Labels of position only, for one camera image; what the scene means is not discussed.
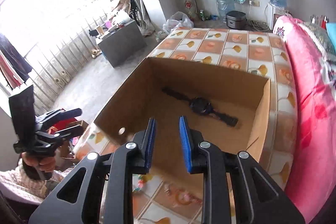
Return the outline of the operator left hand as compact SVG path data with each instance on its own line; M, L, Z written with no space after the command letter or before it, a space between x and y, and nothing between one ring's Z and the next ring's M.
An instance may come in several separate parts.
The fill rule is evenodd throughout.
M37 158L24 152L21 154L21 158L28 166L32 166L46 173L53 172L56 167L54 157Z

